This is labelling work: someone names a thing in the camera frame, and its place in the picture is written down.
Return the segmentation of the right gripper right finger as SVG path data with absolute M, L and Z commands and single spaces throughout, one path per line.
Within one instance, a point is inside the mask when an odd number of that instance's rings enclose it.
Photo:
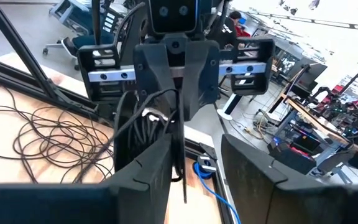
M 224 171 L 242 223 L 354 223 L 350 194 L 282 164 L 240 139 L 224 134 Z

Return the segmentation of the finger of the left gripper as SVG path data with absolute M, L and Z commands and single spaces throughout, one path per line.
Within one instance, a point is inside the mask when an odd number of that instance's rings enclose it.
M 213 40 L 187 43 L 181 89 L 185 121 L 217 100 L 219 56 L 219 45 Z
M 153 93 L 168 90 L 150 101 L 151 107 L 165 116 L 171 115 L 176 108 L 170 63 L 176 61 L 178 54 L 178 49 L 164 43 L 139 44 L 134 48 L 133 63 L 140 101 L 145 102 Z

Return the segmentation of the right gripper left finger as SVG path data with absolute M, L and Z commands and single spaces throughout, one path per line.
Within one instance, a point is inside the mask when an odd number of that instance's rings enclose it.
M 103 182 L 103 223 L 159 224 L 165 219 L 172 178 L 172 136 L 165 134 Z

